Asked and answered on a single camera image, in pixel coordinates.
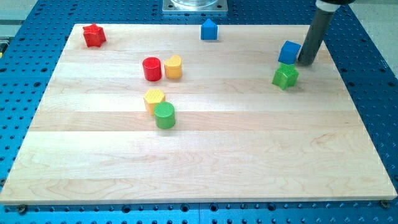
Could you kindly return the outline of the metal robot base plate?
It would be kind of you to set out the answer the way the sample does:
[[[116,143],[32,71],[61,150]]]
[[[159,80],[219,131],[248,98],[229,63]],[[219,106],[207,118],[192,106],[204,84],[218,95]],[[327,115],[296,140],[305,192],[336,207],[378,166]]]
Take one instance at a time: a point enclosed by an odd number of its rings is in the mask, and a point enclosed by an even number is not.
[[[228,12],[227,0],[163,0],[162,11],[166,13]]]

